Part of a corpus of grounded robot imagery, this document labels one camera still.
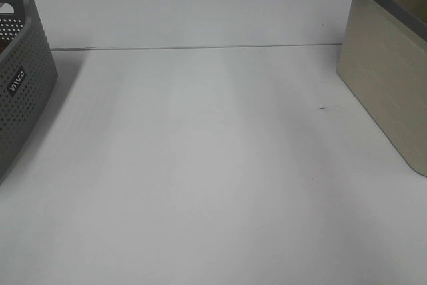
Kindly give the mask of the beige plastic basket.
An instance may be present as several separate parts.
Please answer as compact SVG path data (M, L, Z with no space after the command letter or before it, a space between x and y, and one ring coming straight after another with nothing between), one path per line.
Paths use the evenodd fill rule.
M337 74L426 175L426 0L352 0Z

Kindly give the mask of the grey perforated basket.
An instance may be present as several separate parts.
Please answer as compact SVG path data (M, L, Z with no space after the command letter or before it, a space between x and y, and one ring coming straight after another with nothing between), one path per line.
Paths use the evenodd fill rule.
M1 0L1 173L43 113L58 73L35 0Z

